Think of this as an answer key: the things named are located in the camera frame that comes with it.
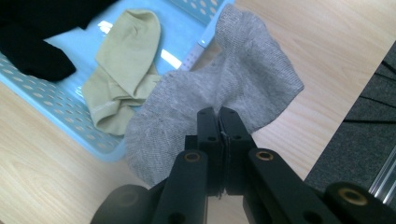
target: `light green sock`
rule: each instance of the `light green sock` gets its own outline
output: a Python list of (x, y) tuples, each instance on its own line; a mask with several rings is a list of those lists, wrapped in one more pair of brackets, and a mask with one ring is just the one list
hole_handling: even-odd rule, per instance
[(134, 115), (132, 105), (142, 105), (160, 80), (153, 59), (161, 26), (154, 13), (125, 10), (96, 54), (98, 67), (82, 87), (94, 126), (122, 135)]

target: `carpeted floor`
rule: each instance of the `carpeted floor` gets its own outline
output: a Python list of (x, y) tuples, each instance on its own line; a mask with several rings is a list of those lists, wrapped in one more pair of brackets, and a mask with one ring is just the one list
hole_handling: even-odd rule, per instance
[[(305, 180), (324, 191), (348, 181), (369, 189), (396, 146), (396, 42)], [(390, 207), (396, 211), (396, 197)]]

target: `blue basket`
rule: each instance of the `blue basket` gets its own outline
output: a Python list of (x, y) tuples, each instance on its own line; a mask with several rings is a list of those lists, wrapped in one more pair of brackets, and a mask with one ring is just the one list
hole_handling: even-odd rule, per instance
[(94, 18), (86, 30), (76, 28), (47, 39), (73, 62), (75, 74), (55, 83), (26, 76), (0, 53), (0, 80), (98, 159), (117, 161), (125, 154), (122, 136), (93, 127), (81, 94), (81, 86), (97, 66), (94, 57), (111, 24), (128, 8), (153, 11), (162, 27), (154, 59), (162, 75), (193, 66), (212, 40), (219, 13), (228, 3), (233, 0), (120, 0)]

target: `gray sock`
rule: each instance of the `gray sock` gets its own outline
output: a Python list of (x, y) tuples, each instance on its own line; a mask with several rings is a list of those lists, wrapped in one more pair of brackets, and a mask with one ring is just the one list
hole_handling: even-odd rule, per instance
[(222, 52), (207, 67), (163, 76), (125, 134), (127, 161), (149, 185), (168, 177), (196, 113), (209, 106), (238, 112), (247, 131), (267, 125), (304, 88), (264, 23), (228, 5), (216, 27)]

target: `light wood surface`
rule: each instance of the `light wood surface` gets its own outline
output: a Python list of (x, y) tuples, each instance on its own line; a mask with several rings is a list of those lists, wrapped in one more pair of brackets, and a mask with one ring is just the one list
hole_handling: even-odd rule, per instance
[[(305, 89), (253, 134), (305, 178), (396, 38), (396, 2), (237, 0), (267, 24)], [(204, 61), (213, 56), (206, 54)], [(143, 183), (106, 163), (0, 84), (0, 220), (89, 223), (111, 190)], [(241, 197), (210, 198), (208, 223), (247, 223)]]

